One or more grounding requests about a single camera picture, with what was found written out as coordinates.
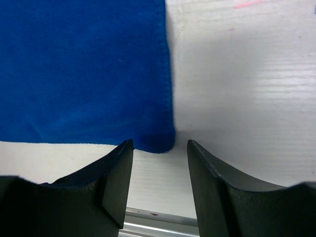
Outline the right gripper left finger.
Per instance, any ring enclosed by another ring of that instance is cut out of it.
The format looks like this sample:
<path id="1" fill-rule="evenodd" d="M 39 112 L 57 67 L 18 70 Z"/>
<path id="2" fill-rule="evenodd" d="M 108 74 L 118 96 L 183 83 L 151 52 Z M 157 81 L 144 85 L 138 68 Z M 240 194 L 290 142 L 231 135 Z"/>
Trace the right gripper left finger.
<path id="1" fill-rule="evenodd" d="M 0 178 L 3 237 L 116 237 L 123 228 L 133 142 L 53 183 Z"/>

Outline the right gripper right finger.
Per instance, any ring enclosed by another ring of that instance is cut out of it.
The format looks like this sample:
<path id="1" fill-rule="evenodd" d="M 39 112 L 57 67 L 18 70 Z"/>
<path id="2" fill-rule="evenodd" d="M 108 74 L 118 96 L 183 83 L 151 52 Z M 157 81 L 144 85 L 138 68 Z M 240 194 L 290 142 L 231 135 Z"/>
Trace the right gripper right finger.
<path id="1" fill-rule="evenodd" d="M 260 180 L 194 140 L 187 156 L 200 236 L 315 236 L 315 182 L 283 187 Z"/>

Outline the blue towel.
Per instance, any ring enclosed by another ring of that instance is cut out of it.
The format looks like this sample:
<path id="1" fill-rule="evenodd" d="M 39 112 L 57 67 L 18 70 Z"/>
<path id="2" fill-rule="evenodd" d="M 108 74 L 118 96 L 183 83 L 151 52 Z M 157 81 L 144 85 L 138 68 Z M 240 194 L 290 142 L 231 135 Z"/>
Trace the blue towel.
<path id="1" fill-rule="evenodd" d="M 0 139 L 170 151 L 165 1 L 1 1 Z"/>

